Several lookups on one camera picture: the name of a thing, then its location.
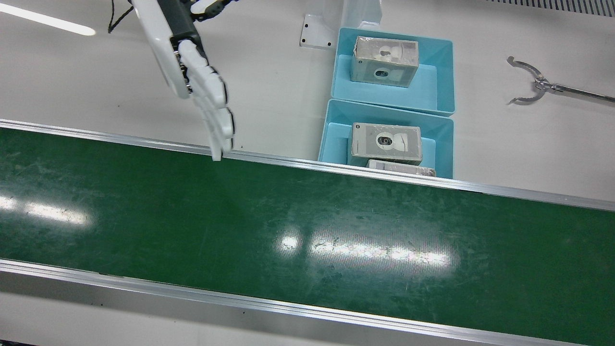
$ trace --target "plastic tray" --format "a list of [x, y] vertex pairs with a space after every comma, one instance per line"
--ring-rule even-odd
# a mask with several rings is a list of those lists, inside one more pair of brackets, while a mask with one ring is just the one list
[[[350, 66], [357, 36], [419, 42], [420, 65], [410, 87], [351, 81]], [[455, 112], [453, 43], [445, 39], [342, 28], [339, 31], [331, 96], [334, 99], [451, 116]]]
[[419, 126], [423, 140], [421, 166], [434, 168], [438, 177], [453, 178], [451, 118], [359, 102], [329, 100], [318, 160], [347, 164], [348, 137], [352, 123], [357, 122]]

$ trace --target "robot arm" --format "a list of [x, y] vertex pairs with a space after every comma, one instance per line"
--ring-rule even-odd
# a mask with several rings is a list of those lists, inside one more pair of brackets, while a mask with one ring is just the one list
[[232, 149], [234, 125], [224, 81], [209, 65], [194, 21], [218, 15], [231, 1], [132, 0], [165, 80], [182, 99], [192, 98], [209, 133], [212, 158]]

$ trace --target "box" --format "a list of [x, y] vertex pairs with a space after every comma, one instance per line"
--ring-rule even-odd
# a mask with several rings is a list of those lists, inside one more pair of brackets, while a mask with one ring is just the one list
[[[318, 161], [353, 164], [348, 162], [348, 138], [352, 135], [354, 123], [420, 127], [423, 146], [421, 166], [434, 168], [440, 178], [453, 178], [454, 122], [451, 118], [359, 102], [329, 101]], [[365, 167], [367, 160], [353, 165]]]
[[[351, 80], [354, 46], [358, 36], [418, 42], [419, 67], [410, 86], [396, 87]], [[339, 31], [331, 86], [332, 98], [451, 116], [455, 112], [454, 89], [451, 41], [356, 28], [342, 28]]]
[[421, 129], [417, 126], [352, 124], [348, 162], [365, 167], [368, 158], [420, 164], [423, 160]]
[[357, 37], [351, 65], [352, 81], [408, 87], [418, 68], [418, 42]]
[[435, 169], [429, 167], [414, 166], [411, 164], [395, 163], [371, 159], [367, 161], [367, 168], [380, 169], [382, 171], [399, 172], [425, 177], [435, 177]]

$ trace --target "white floor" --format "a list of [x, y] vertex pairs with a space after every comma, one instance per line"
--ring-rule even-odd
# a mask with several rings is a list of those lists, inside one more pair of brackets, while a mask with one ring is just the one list
[[[110, 1], [2, 0], [90, 26], [79, 36], [0, 13], [0, 118], [206, 144], [164, 83], [134, 14]], [[128, 5], [116, 1], [119, 12]], [[316, 159], [334, 53], [299, 47], [302, 0], [234, 2], [198, 28], [224, 77], [236, 148]], [[615, 95], [615, 18], [484, 0], [383, 0], [382, 29], [455, 44], [455, 178], [615, 201], [615, 107], [561, 95], [530, 106], [531, 76]]]

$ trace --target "black cable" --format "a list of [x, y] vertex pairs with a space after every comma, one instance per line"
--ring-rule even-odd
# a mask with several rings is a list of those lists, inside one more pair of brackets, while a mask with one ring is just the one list
[[119, 18], [117, 19], [115, 23], [113, 23], [113, 17], [115, 16], [115, 2], [114, 0], [111, 0], [111, 20], [109, 21], [109, 27], [107, 29], [107, 32], [110, 34], [113, 31], [113, 29], [115, 29], [115, 27], [119, 24], [119, 22], [121, 22], [122, 19], [124, 19], [134, 9], [135, 9], [134, 6], [130, 6], [130, 8], [126, 12], [124, 12], [124, 14], [119, 16]]

